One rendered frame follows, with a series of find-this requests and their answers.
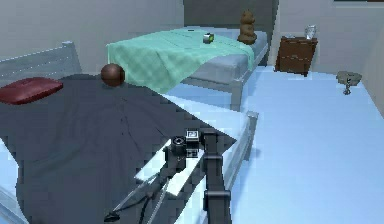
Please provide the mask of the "dark grey blanket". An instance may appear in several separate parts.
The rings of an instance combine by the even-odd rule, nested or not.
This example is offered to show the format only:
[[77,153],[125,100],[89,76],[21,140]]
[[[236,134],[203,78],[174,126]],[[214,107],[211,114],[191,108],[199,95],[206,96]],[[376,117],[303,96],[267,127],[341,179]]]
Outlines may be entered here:
[[148,88],[111,88],[90,75],[62,83],[33,103],[0,103],[0,139],[18,164],[29,224],[104,224],[169,138],[209,127]]

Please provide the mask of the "silver laptop computer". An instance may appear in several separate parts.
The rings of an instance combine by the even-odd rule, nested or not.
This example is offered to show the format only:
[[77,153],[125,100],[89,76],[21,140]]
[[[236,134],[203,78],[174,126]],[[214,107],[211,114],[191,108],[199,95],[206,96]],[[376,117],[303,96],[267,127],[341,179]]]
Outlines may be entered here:
[[[137,180],[146,181],[151,176],[157,174],[160,169],[165,165],[165,152],[163,149],[166,146],[171,145],[171,140],[168,140],[156,153],[155,155],[141,168],[141,170],[135,175]],[[178,196],[184,184],[186,183],[189,176],[192,174],[192,171],[197,166],[197,163],[200,161],[203,156],[204,151],[202,149],[198,150],[196,158],[187,158],[186,159],[186,168],[179,173],[176,173],[173,178],[170,180],[166,191],[173,196]]]

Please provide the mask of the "white frame bed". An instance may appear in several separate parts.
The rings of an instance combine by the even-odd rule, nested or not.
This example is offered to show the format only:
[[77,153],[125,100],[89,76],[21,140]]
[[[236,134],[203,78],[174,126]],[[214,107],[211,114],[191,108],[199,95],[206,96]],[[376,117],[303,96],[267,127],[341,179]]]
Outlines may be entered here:
[[[82,73],[75,46],[67,41],[58,48],[0,61],[0,86],[28,77],[46,75],[63,81]],[[231,187],[242,162],[249,157],[257,122],[254,112],[241,113],[226,108],[161,95],[194,117],[218,130],[223,155],[224,183]],[[29,224],[16,195],[18,164],[0,139],[0,215],[6,224]]]

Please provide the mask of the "dark red pillow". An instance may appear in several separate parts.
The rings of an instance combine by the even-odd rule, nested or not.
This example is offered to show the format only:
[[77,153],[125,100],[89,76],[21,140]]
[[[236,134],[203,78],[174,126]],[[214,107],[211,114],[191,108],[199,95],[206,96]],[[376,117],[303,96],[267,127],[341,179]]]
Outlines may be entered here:
[[44,77],[25,78],[0,88],[0,102],[28,104],[50,96],[63,88],[63,83]]

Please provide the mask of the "grey frame bed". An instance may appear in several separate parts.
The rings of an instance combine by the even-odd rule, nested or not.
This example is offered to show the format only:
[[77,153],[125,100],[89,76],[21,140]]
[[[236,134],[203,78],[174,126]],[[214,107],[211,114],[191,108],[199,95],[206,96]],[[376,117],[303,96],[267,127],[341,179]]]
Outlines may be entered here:
[[[222,35],[234,40],[237,40],[237,36],[239,35],[239,31],[236,29],[198,26],[185,27],[184,29],[207,30],[208,33],[212,33],[213,35],[216,33],[217,35]],[[228,92],[231,94],[230,108],[238,111],[241,107],[243,86],[268,50],[267,35],[261,31],[258,31],[256,35],[256,42],[248,45],[254,52],[252,69],[248,69],[245,56],[220,56],[203,64],[196,72],[180,83]]]

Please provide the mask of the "light green blanket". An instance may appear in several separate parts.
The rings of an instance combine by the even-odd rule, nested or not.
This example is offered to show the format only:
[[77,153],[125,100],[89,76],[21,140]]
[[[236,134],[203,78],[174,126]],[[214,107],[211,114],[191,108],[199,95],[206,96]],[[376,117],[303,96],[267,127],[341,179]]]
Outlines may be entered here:
[[252,48],[237,40],[214,33],[213,41],[203,42],[207,30],[174,29],[109,43],[108,63],[121,66],[125,81],[165,94],[191,76],[209,60],[228,55],[245,56],[253,68]]

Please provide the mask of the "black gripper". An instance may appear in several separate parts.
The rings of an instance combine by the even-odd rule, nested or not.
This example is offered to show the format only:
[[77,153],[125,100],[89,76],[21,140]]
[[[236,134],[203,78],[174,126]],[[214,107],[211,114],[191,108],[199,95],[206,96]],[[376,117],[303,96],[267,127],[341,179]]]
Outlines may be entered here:
[[[171,139],[171,144],[166,146],[163,151],[165,153],[165,164],[160,169],[160,172],[152,175],[131,191],[112,211],[104,217],[105,223],[114,223],[119,221],[120,213],[122,211],[143,203],[139,219],[139,222],[142,223],[149,201],[154,199],[157,193],[161,190],[159,200],[150,217],[150,224],[153,224],[153,220],[155,219],[165,198],[170,179],[176,173],[183,171],[186,167],[186,138],[182,136],[173,137]],[[162,186],[161,181],[166,181],[166,183]]]

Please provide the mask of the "brown teddy bear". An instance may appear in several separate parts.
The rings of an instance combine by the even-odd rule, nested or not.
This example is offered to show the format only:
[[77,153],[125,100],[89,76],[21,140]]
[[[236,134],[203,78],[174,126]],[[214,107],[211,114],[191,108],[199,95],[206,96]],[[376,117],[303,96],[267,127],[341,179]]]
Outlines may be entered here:
[[252,45],[256,42],[257,35],[254,31],[255,18],[250,10],[245,10],[240,19],[240,34],[237,40],[246,45]]

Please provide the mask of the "brown chest of drawers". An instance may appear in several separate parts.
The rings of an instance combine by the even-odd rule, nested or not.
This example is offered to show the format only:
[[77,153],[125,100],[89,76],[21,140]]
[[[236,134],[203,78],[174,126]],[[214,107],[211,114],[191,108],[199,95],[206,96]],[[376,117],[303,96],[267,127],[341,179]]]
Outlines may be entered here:
[[282,37],[274,71],[300,74],[306,77],[311,67],[318,40],[305,37]]

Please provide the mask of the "brown ball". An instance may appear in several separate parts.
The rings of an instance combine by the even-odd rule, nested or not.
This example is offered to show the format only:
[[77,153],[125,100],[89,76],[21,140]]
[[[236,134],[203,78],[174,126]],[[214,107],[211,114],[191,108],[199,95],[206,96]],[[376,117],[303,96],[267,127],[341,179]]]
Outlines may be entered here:
[[106,85],[117,87],[125,81],[125,71],[118,64],[107,64],[101,69],[101,79]]

